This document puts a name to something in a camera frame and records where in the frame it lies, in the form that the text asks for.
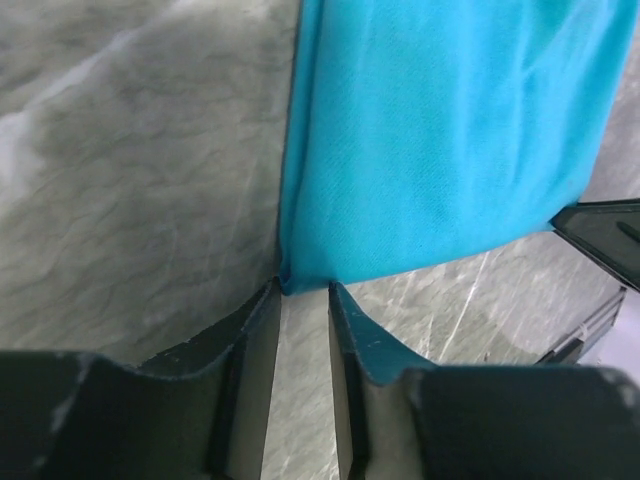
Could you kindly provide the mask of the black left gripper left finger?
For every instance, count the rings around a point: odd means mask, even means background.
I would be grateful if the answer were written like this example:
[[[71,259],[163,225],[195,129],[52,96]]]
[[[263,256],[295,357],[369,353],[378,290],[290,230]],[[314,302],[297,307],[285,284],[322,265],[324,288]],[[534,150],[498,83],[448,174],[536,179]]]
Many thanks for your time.
[[[72,351],[1,355],[5,479],[257,479],[281,293],[132,367]]]

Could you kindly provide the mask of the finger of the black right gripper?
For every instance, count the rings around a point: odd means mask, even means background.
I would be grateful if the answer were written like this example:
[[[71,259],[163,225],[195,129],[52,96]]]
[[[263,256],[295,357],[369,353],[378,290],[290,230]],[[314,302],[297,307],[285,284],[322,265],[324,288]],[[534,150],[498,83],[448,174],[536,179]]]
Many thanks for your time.
[[[628,288],[639,291],[639,199],[578,203],[551,220],[563,240]]]

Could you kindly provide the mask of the turquoise t shirt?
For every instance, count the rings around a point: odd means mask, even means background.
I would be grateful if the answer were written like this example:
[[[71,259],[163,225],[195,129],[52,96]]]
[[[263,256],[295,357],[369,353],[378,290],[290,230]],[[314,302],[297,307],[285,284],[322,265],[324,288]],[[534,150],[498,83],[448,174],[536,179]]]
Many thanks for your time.
[[[286,294],[547,230],[584,193],[635,1],[305,1],[279,213]]]

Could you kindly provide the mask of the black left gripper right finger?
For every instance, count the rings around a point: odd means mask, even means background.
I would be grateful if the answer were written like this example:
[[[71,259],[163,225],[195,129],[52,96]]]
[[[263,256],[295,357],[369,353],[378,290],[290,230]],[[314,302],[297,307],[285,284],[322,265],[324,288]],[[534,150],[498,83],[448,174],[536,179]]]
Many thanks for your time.
[[[439,366],[332,284],[329,336],[344,479],[635,479],[639,390],[564,364]]]

